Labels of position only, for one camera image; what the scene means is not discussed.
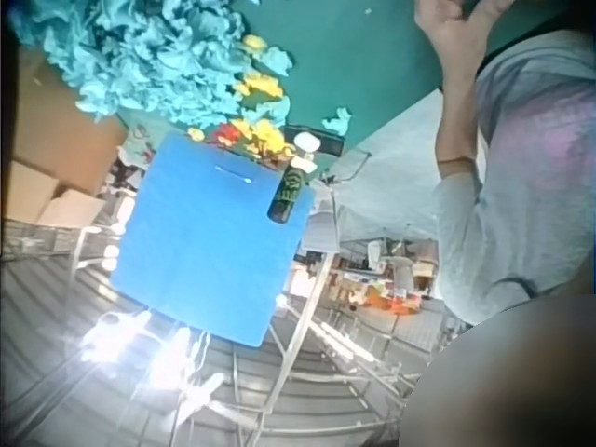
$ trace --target fingers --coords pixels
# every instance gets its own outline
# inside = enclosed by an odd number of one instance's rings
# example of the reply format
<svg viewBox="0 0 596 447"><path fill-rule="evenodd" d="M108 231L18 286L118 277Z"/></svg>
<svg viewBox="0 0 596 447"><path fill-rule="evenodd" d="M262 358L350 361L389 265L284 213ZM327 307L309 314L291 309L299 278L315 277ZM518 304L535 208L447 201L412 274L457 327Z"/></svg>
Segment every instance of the fingers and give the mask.
<svg viewBox="0 0 596 447"><path fill-rule="evenodd" d="M469 22L488 35L496 21L505 14L513 3L515 3L515 0L481 0L469 17Z"/></svg>
<svg viewBox="0 0 596 447"><path fill-rule="evenodd" d="M465 0L416 0L415 22L428 27L447 20L462 19L464 3Z"/></svg>

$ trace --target gray long-sleeve shirt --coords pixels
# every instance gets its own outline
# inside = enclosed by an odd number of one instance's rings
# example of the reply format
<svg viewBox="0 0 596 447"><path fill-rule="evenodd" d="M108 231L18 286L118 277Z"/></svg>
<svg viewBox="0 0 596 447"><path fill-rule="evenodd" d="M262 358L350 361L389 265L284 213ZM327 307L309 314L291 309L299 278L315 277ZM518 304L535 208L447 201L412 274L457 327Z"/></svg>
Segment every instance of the gray long-sleeve shirt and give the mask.
<svg viewBox="0 0 596 447"><path fill-rule="evenodd" d="M478 324L570 279L594 244L596 63L587 36L524 41L477 82L484 184L436 190L438 293Z"/></svg>

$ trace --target hand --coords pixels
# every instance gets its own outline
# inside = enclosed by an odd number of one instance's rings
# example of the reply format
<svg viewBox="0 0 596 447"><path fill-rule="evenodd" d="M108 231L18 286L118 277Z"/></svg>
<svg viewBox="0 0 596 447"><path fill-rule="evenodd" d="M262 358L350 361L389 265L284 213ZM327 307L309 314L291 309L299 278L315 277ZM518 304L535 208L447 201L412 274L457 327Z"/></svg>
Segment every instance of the hand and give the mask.
<svg viewBox="0 0 596 447"><path fill-rule="evenodd" d="M416 0L414 20L437 51L444 83L474 81L494 24L514 2L481 0L465 19L464 0Z"/></svg>

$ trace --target black bottle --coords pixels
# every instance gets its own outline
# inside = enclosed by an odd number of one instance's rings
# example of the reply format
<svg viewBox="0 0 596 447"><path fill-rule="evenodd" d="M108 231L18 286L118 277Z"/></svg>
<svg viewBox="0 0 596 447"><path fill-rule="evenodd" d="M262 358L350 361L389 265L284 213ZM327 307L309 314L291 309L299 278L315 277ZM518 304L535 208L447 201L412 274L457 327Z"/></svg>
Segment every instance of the black bottle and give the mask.
<svg viewBox="0 0 596 447"><path fill-rule="evenodd" d="M273 222L284 224L290 219L291 210L305 182L305 173L291 164L281 177L278 189L273 196L267 216Z"/></svg>

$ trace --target bottle label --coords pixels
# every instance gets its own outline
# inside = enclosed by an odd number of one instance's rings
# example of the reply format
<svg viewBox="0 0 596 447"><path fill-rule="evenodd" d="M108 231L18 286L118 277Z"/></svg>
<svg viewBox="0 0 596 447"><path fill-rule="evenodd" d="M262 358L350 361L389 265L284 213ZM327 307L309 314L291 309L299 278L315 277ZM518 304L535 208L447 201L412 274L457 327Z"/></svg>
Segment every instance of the bottle label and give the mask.
<svg viewBox="0 0 596 447"><path fill-rule="evenodd" d="M295 202L302 188L303 176L299 169L288 169L281 178L281 185L274 200Z"/></svg>

